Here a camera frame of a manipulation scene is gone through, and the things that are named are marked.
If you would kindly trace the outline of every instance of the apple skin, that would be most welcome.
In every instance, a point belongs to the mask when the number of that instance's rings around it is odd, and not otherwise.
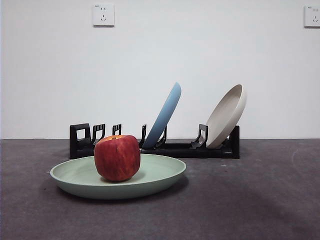
[[[97,172],[113,182],[130,179],[140,168],[140,149],[132,135],[112,135],[94,147]]]

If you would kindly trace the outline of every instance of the black dish rack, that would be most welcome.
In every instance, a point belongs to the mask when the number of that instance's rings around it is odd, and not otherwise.
[[[78,139],[77,131],[84,130],[84,138]],[[117,124],[112,126],[112,135],[118,132],[121,135],[122,125]],[[100,139],[96,139],[97,131],[102,131]],[[200,142],[200,138],[204,133],[204,140]],[[95,145],[99,140],[105,137],[106,125],[94,125],[92,128],[92,138],[90,133],[89,123],[70,125],[70,139],[69,139],[69,158],[77,159],[94,155]],[[168,143],[167,141],[167,127],[163,131],[162,138],[156,143],[153,148],[142,148],[147,133],[147,125],[142,126],[141,140],[138,141],[140,153],[155,154],[168,156],[173,158],[195,158],[195,159],[239,159],[240,158],[240,127],[234,127],[230,135],[223,141],[223,143],[214,149],[206,147],[208,139],[208,126],[199,124],[198,136],[194,141],[188,143],[179,142]]]

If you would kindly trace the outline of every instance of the plate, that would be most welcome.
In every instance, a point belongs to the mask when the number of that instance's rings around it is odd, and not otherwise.
[[[141,154],[140,168],[129,180],[111,182],[101,177],[93,156],[69,160],[50,171],[64,191],[89,199],[131,199],[169,188],[182,176],[186,164],[176,158]]]
[[[237,125],[247,102],[244,87],[238,84],[231,88],[221,99],[210,115],[208,126],[208,149],[217,148]]]
[[[144,144],[143,149],[150,149],[156,146],[157,141],[164,132],[172,114],[174,113],[176,106],[181,96],[181,87],[179,83],[175,83],[169,96],[167,97],[158,117],[156,118]]]

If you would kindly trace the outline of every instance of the electrical outlet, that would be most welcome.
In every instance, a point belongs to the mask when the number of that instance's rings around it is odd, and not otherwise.
[[[114,27],[115,7],[111,3],[95,4],[92,7],[92,23],[94,27]]]
[[[320,5],[304,6],[304,27],[320,28]]]

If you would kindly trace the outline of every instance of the green plate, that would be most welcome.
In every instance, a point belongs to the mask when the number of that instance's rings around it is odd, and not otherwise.
[[[50,175],[64,191],[89,199],[130,199],[169,188],[187,166],[179,159],[141,154],[139,171],[129,180],[111,182],[101,177],[93,156],[78,158],[53,167]]]

